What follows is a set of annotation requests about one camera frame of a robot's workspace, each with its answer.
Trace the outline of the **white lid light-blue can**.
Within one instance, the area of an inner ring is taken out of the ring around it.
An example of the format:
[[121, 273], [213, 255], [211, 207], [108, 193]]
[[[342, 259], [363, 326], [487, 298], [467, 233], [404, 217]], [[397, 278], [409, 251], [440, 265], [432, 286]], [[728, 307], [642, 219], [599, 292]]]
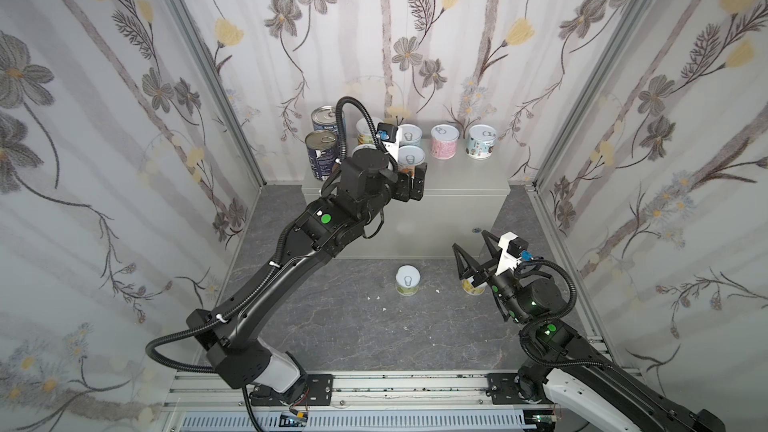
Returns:
[[421, 146], [421, 140], [423, 137], [422, 129], [414, 124], [401, 124], [398, 129], [402, 133], [400, 139], [400, 146]]

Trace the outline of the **blue labelled tall can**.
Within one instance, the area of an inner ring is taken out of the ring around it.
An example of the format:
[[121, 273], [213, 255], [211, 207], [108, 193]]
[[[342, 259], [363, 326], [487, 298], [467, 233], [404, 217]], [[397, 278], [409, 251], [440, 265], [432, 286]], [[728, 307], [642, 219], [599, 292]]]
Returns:
[[326, 130], [334, 134], [338, 133], [338, 123], [333, 106], [326, 105], [314, 109], [310, 114], [310, 119], [315, 131]]

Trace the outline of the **white lid pink-red can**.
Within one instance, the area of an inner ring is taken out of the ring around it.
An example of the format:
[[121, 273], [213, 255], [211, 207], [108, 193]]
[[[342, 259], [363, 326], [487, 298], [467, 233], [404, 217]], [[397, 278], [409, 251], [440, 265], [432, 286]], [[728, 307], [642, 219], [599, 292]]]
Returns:
[[431, 155], [438, 160], [449, 160], [457, 150], [459, 130], [450, 124], [439, 124], [431, 129]]

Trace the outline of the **grey metal cabinet box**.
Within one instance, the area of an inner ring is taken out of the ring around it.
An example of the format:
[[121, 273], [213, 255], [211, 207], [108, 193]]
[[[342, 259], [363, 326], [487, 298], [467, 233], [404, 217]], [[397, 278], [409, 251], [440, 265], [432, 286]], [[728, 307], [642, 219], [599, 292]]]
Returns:
[[438, 259], [453, 256], [457, 243], [474, 255], [484, 245], [482, 230], [493, 226], [509, 194], [506, 166], [492, 154], [476, 160], [459, 150], [446, 160], [433, 157], [430, 141], [419, 155], [427, 165], [420, 201], [391, 201], [385, 223], [371, 240], [359, 238], [341, 259]]

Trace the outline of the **white lid yellow can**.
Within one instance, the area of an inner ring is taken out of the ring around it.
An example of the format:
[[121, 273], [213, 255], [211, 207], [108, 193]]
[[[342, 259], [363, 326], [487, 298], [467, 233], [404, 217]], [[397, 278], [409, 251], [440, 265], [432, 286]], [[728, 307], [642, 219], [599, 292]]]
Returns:
[[485, 284], [473, 285], [471, 281], [465, 279], [462, 281], [462, 289], [468, 295], [479, 296], [485, 291], [486, 285]]

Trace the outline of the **white lid green can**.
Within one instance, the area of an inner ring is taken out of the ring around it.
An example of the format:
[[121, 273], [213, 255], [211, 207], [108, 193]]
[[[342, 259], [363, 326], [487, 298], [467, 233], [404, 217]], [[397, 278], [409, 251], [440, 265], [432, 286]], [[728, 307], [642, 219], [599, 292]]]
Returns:
[[403, 265], [398, 268], [395, 276], [396, 290], [402, 296], [413, 296], [418, 292], [421, 274], [413, 265]]

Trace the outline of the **dark labelled tall can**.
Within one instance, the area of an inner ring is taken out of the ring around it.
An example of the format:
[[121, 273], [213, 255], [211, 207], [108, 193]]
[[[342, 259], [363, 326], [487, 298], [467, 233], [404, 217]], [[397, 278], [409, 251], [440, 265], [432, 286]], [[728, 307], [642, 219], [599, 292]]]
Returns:
[[329, 130], [315, 130], [305, 138], [310, 169], [320, 181], [327, 180], [333, 172], [338, 158], [338, 139]]

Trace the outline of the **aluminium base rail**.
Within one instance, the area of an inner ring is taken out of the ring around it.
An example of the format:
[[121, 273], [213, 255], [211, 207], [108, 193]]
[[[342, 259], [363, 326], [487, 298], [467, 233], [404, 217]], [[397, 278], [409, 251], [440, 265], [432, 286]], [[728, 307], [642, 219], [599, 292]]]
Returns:
[[256, 415], [288, 412], [304, 421], [315, 411], [521, 410], [534, 431], [602, 431], [574, 411], [549, 401], [528, 403], [513, 391], [516, 374], [502, 371], [319, 372], [289, 406], [270, 389], [229, 388], [204, 375], [179, 373], [162, 411], [166, 431], [253, 431]]

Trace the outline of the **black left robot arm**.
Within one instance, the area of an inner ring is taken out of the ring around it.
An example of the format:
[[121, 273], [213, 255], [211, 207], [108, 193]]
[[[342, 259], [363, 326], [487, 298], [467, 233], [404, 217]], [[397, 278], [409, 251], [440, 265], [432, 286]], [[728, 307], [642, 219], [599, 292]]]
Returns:
[[298, 364], [269, 347], [259, 333], [282, 303], [315, 271], [365, 234], [365, 228], [393, 200], [424, 196], [427, 164], [404, 172], [389, 154], [362, 149], [344, 159], [323, 184], [318, 199], [281, 232], [275, 253], [237, 292], [211, 311], [187, 320], [200, 327], [195, 338], [214, 374], [233, 389], [252, 383], [276, 392], [301, 378]]

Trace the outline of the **white lid pink can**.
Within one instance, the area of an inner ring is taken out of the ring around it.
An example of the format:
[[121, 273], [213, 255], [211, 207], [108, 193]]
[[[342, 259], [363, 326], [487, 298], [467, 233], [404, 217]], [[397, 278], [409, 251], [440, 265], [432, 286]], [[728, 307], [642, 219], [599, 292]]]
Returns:
[[359, 144], [357, 147], [355, 147], [355, 148], [353, 149], [353, 151], [352, 151], [352, 154], [354, 155], [354, 154], [356, 154], [358, 151], [361, 151], [361, 150], [377, 150], [377, 147], [376, 147], [376, 145], [375, 145], [375, 144], [373, 144], [373, 143], [363, 143], [363, 144]]

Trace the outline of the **white lid yellow-orange can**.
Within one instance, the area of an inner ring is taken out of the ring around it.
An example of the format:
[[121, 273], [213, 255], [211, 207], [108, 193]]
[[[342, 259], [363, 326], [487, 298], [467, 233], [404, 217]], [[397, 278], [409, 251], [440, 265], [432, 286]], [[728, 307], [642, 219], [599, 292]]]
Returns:
[[356, 123], [357, 142], [359, 145], [374, 143], [374, 135], [377, 132], [378, 125], [381, 123], [381, 119], [372, 117], [371, 123], [373, 124], [372, 127], [369, 126], [365, 118], [359, 119]]

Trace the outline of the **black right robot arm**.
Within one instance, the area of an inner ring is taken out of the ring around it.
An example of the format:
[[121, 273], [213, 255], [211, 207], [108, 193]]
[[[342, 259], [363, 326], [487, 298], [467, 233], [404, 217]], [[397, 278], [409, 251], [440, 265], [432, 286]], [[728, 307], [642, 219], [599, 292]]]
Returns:
[[490, 254], [484, 263], [453, 245], [458, 277], [490, 289], [504, 321], [519, 325], [527, 360], [513, 391], [521, 400], [560, 405], [602, 431], [724, 430], [712, 412], [693, 412], [654, 391], [565, 322], [578, 291], [563, 267], [531, 255], [527, 242], [512, 232], [481, 235]]

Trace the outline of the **white lid orange can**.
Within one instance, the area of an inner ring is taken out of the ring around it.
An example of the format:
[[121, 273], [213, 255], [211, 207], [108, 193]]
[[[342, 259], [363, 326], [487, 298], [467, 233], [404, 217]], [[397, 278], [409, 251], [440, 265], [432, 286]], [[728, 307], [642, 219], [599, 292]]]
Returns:
[[423, 165], [426, 160], [425, 151], [415, 145], [405, 145], [398, 149], [398, 168], [400, 172], [414, 176], [415, 170], [419, 165]]

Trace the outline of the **white lid teal can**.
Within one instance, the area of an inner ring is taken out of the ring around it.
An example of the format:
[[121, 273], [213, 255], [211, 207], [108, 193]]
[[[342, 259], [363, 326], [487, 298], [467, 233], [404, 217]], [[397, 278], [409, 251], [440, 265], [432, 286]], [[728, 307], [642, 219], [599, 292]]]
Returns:
[[467, 132], [466, 154], [475, 160], [488, 159], [497, 142], [495, 128], [485, 125], [473, 125]]

